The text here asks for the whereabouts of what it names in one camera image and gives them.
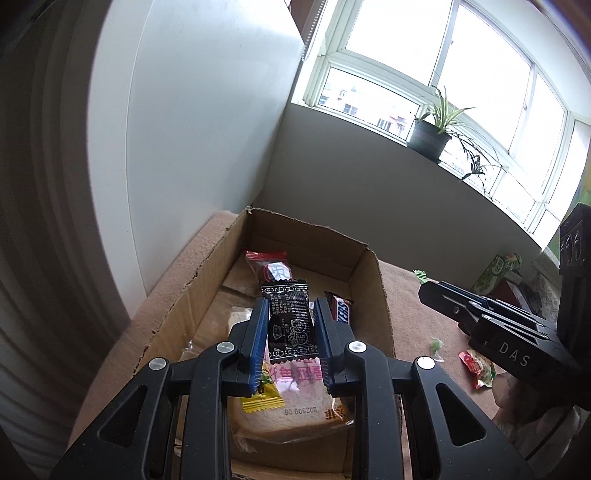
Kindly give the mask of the right gloved hand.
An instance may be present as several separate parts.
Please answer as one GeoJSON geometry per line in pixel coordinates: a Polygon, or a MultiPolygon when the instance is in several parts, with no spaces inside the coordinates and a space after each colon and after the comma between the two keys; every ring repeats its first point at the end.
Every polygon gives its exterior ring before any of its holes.
{"type": "Polygon", "coordinates": [[[550,406],[542,394],[509,373],[496,376],[493,418],[509,442],[528,461],[537,478],[563,458],[589,415],[577,406],[550,406]]]}

